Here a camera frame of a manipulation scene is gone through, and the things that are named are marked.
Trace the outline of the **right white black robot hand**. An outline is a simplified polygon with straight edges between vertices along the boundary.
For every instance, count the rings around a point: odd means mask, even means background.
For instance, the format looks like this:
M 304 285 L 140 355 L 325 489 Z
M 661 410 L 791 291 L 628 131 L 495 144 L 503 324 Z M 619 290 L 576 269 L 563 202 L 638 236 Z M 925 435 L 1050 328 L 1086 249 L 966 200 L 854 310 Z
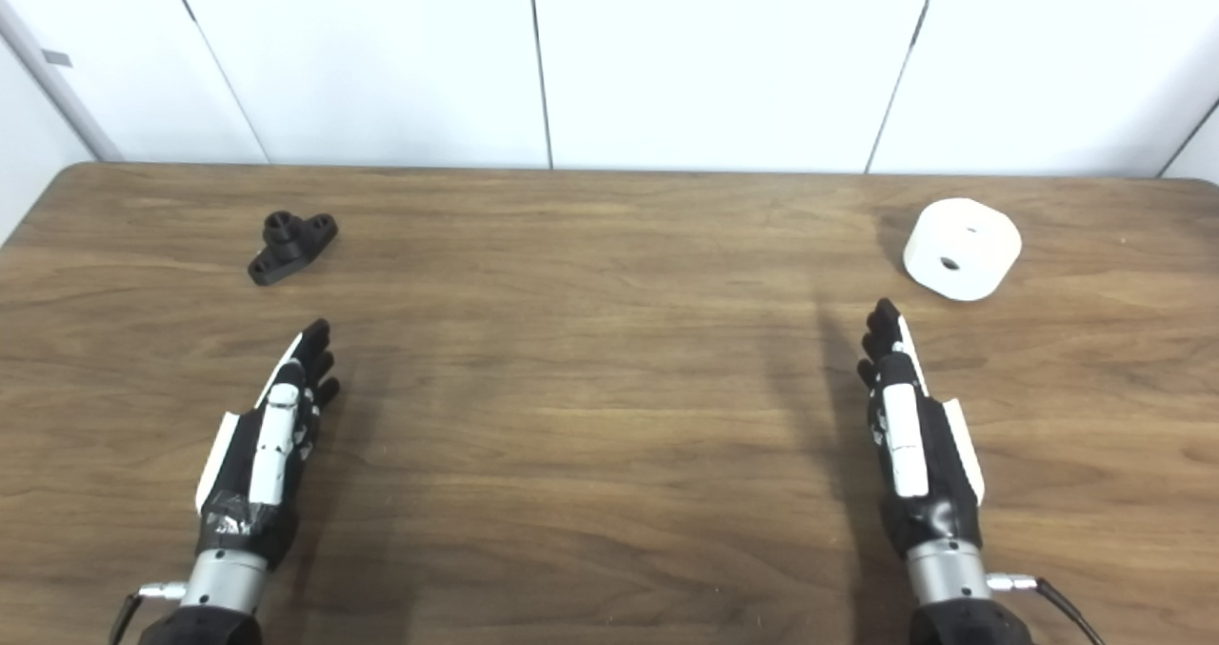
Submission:
M 857 372 L 868 393 L 889 544 L 898 555 L 931 541 L 983 547 L 987 484 L 964 411 L 958 399 L 931 396 L 909 324 L 891 299 L 880 298 L 867 316 L 862 349 Z

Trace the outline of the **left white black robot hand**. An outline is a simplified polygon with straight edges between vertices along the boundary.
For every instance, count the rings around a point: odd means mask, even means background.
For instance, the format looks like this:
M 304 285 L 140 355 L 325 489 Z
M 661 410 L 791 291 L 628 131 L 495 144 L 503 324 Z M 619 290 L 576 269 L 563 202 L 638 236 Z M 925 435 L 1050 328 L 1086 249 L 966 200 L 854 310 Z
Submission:
M 197 554 L 254 554 L 271 571 L 286 558 L 322 413 L 341 389 L 332 365 L 330 323 L 318 318 L 293 338 L 254 407 L 222 416 L 195 493 Z

